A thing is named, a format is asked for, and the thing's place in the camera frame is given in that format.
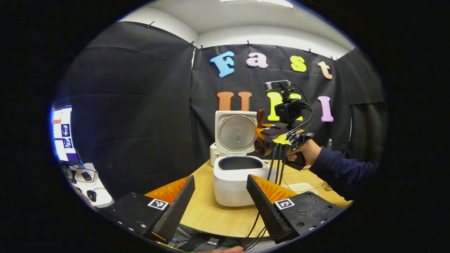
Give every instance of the hand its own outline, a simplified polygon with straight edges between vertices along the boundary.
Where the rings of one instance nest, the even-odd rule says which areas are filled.
[[[302,152],[305,157],[306,166],[309,166],[315,162],[321,150],[321,147],[319,147],[313,140],[309,139],[300,148],[289,152],[287,158],[289,161],[293,162],[297,159],[297,155],[295,153]]]
[[[197,253],[245,253],[244,248],[241,246],[236,246],[228,249],[214,249],[214,250],[208,250],[208,251],[202,251]]]

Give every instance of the navy sleeve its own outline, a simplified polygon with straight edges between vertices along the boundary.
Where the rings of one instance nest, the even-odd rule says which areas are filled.
[[[331,151],[322,146],[310,171],[326,181],[345,200],[355,199],[362,185],[375,173],[379,163],[358,162],[346,159],[339,151]]]

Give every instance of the ceiling light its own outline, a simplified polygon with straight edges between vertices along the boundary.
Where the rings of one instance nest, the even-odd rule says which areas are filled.
[[[221,0],[222,2],[226,3],[226,2],[237,2],[237,1],[251,1],[251,2],[262,2],[262,3],[270,3],[270,4],[275,4],[275,5],[281,5],[284,7],[288,7],[293,9],[294,7],[292,6],[292,4],[290,4],[289,2],[285,1],[285,0]]]

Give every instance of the bottle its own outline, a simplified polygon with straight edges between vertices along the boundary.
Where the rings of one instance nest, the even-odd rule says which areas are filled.
[[[333,140],[330,138],[328,139],[328,143],[327,143],[327,148],[329,150],[333,150]],[[333,190],[327,182],[324,181],[324,185],[325,185],[325,190]]]

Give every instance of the wooden table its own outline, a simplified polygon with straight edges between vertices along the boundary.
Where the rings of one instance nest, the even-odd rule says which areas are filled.
[[[258,210],[255,205],[244,207],[226,207],[218,204],[214,196],[213,167],[209,160],[198,168],[194,173],[195,191],[181,219],[181,224],[215,235],[229,237],[246,237],[252,229]],[[314,187],[319,196],[337,207],[344,207],[350,203],[334,191],[327,191],[323,186],[323,180],[307,169],[298,171],[285,166],[281,185],[291,186],[297,193],[295,184],[308,183]],[[259,217],[250,237],[257,237],[264,227],[264,222]]]

